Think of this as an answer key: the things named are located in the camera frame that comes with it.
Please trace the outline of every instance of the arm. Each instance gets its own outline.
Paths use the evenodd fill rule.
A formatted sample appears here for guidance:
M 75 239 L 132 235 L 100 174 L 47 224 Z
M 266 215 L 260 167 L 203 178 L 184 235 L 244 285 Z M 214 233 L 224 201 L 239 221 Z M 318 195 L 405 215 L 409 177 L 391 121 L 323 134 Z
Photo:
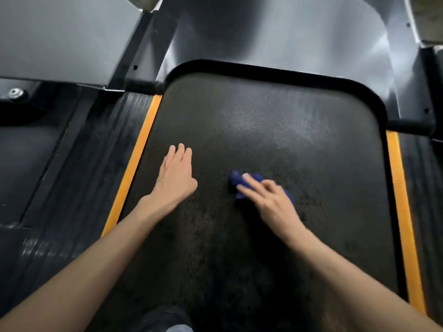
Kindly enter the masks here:
M 359 328 L 363 331 L 443 332 L 439 325 L 307 230 L 281 186 L 273 181 L 258 183 L 248 174 L 243 178 L 253 190 L 242 185 L 237 189 L 254 202 L 272 231 L 317 271 Z
M 0 331 L 84 331 L 152 228 L 197 188 L 192 151 L 171 146 L 150 195 L 107 235 L 0 320 Z

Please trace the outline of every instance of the treadmill belt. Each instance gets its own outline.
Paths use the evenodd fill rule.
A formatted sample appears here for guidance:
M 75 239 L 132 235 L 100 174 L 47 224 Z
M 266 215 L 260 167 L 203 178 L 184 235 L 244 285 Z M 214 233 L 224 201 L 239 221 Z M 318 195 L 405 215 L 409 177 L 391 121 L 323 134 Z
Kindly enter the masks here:
M 90 328 L 126 330 L 175 304 L 200 331 L 340 331 L 346 311 L 235 202 L 233 169 L 289 190 L 331 248 L 399 292 L 378 122 L 342 92 L 193 73 L 165 92 L 121 217 L 149 194 L 169 145 L 193 150 L 194 195 L 152 231 Z

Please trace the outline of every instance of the blue microfiber towel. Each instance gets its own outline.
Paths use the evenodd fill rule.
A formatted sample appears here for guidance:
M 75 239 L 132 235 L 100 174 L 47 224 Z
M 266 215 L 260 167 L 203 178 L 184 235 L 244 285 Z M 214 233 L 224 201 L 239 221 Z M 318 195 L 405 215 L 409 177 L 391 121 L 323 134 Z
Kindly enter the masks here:
M 257 182 L 261 182 L 264 179 L 263 176 L 260 175 L 259 173 L 251 173 L 250 175 Z M 248 189 L 251 189 L 249 184 L 245 182 L 245 180 L 243 179 L 243 177 L 241 176 L 241 174 L 237 170 L 232 170 L 230 181 L 233 186 L 237 186 L 240 184 L 240 185 L 246 186 Z M 294 197 L 289 193 L 288 190 L 285 190 L 285 193 L 288 196 L 288 198 L 291 200 L 291 203 L 294 204 L 294 202 L 295 202 Z M 237 195 L 235 196 L 236 200 L 245 199 L 245 198 L 246 198 L 246 196 L 244 194 L 242 194 L 241 192 L 237 192 Z

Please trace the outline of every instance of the forearm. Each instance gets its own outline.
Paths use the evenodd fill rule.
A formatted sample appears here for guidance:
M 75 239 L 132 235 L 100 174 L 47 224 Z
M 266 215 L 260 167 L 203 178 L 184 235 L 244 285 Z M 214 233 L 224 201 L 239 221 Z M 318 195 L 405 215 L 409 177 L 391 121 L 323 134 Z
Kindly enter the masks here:
M 290 246 L 318 272 L 363 331 L 443 331 L 310 231 L 303 242 Z
M 0 320 L 0 330 L 84 331 L 146 239 L 151 223 L 131 213 Z

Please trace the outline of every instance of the yellow stripe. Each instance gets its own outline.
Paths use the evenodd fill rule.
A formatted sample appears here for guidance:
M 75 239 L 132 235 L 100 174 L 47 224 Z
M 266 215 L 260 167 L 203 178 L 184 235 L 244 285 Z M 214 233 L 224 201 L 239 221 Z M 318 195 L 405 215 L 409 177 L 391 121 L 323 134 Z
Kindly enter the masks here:
M 155 95 L 152 98 L 151 105 L 147 111 L 146 118 L 143 122 L 143 126 L 141 127 L 136 145 L 132 151 L 132 155 L 128 166 L 126 167 L 123 179 L 121 180 L 114 204 L 112 205 L 111 212 L 109 213 L 108 220 L 106 221 L 105 228 L 103 229 L 102 236 L 106 235 L 117 224 L 118 219 L 120 218 L 121 210 L 125 204 L 126 196 L 128 195 L 129 188 L 131 187 L 132 180 L 136 173 L 141 154 L 146 144 L 147 137 L 149 136 L 149 132 L 151 131 L 152 123 L 154 123 L 161 100 L 161 95 Z
M 386 135 L 388 138 L 389 161 L 391 163 L 392 182 L 394 184 L 409 303 L 419 312 L 426 314 L 414 228 L 401 158 L 400 140 L 396 132 L 387 131 Z

